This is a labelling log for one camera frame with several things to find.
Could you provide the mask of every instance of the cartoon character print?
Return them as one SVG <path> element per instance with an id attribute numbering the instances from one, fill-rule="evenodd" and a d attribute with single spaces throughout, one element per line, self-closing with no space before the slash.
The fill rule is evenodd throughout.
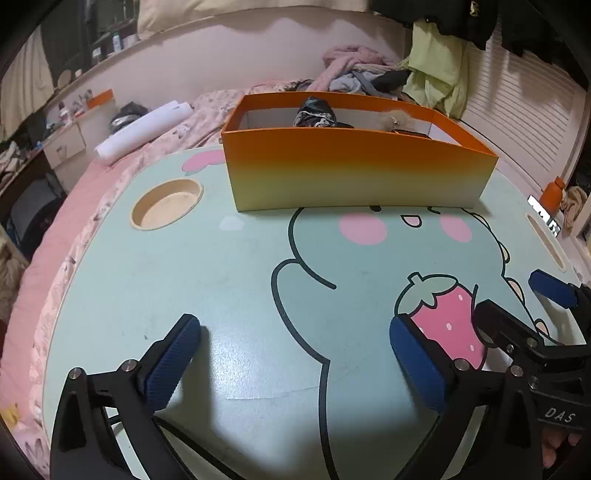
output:
<path id="1" fill-rule="evenodd" d="M 559 342 L 558 340 L 555 340 L 550 336 L 550 329 L 546 325 L 545 321 L 543 321 L 542 319 L 537 319 L 534 322 L 534 326 L 535 326 L 535 329 L 537 330 L 537 332 L 544 339 L 548 340 L 548 342 L 546 342 L 547 345 L 563 345 L 564 346 L 564 344 L 562 342 Z"/>
<path id="2" fill-rule="evenodd" d="M 392 315 L 408 313 L 451 357 L 475 368 L 486 342 L 474 305 L 490 299 L 528 326 L 509 252 L 486 220 L 460 209 L 299 209 L 293 253 L 271 276 L 292 337 L 322 366 L 319 427 L 331 480 L 395 478 L 436 415 L 413 398 L 392 348 Z"/>

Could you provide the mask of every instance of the pink cheek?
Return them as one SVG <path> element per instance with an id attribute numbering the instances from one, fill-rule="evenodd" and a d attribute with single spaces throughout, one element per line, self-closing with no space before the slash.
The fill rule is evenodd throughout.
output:
<path id="1" fill-rule="evenodd" d="M 224 157 L 222 150 L 199 152 L 193 155 L 183 164 L 183 171 L 196 173 L 200 170 L 203 170 L 208 165 L 219 165 L 225 161 L 226 157 Z"/>
<path id="2" fill-rule="evenodd" d="M 343 236 L 358 245 L 378 245 L 386 240 L 386 224 L 373 213 L 346 213 L 339 220 Z"/>
<path id="3" fill-rule="evenodd" d="M 441 225 L 441 229 L 447 236 L 458 242 L 467 243 L 472 240 L 472 231 L 470 231 L 470 227 L 461 218 L 441 214 L 439 225 Z"/>

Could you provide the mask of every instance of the orange bottle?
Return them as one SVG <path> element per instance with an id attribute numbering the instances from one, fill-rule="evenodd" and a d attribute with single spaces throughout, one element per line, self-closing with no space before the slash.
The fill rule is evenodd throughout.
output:
<path id="1" fill-rule="evenodd" d="M 558 210 L 560 210 L 563 190 L 564 181 L 560 177 L 556 177 L 554 181 L 548 184 L 540 197 L 540 205 L 544 207 L 551 217 L 555 217 L 558 214 Z"/>

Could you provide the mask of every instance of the pillow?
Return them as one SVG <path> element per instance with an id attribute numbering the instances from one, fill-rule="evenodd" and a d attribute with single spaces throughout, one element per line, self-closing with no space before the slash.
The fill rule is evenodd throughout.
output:
<path id="1" fill-rule="evenodd" d="M 138 34 L 144 39 L 162 30 L 215 15 L 297 5 L 365 12 L 369 0 L 140 0 Z"/>

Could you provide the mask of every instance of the strawberry print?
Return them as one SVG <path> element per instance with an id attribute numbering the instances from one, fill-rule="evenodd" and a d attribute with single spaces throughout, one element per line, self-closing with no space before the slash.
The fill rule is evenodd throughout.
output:
<path id="1" fill-rule="evenodd" d="M 485 360 L 486 348 L 472 326 L 472 293 L 449 275 L 418 272 L 394 307 L 394 314 L 407 313 L 430 340 L 435 340 L 451 359 L 464 358 L 474 368 Z"/>

